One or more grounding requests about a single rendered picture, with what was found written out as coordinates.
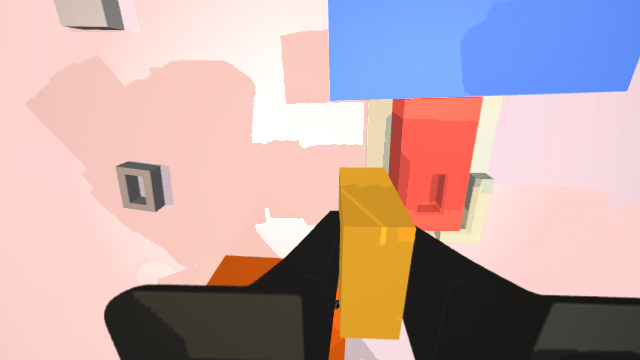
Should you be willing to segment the blue bar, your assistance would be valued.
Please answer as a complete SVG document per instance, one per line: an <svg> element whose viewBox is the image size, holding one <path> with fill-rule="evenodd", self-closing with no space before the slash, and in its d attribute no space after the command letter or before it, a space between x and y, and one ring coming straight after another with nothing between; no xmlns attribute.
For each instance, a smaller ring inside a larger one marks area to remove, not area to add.
<svg viewBox="0 0 640 360"><path fill-rule="evenodd" d="M640 0L328 0L330 101L627 91Z"/></svg>

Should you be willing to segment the yellow rectangular block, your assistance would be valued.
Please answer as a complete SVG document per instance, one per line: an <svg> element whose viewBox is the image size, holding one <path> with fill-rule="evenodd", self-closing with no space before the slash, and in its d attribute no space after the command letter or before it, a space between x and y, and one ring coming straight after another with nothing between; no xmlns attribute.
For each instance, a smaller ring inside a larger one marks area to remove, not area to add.
<svg viewBox="0 0 640 360"><path fill-rule="evenodd" d="M340 337L399 339L416 227L385 168L339 167Z"/></svg>

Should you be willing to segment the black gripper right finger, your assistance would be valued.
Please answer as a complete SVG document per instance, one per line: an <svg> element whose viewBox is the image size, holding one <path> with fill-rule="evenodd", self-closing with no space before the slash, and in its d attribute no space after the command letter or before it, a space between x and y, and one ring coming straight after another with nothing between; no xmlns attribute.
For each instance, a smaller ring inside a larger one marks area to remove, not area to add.
<svg viewBox="0 0 640 360"><path fill-rule="evenodd" d="M402 316L414 360L640 357L640 297L537 294L415 227Z"/></svg>

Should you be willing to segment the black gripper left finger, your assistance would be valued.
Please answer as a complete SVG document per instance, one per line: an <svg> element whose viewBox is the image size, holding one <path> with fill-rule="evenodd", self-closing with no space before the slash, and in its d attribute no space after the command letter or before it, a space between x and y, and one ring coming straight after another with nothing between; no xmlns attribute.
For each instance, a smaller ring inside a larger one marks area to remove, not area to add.
<svg viewBox="0 0 640 360"><path fill-rule="evenodd" d="M105 325L120 360L329 360L339 258L331 210L250 285L136 285Z"/></svg>

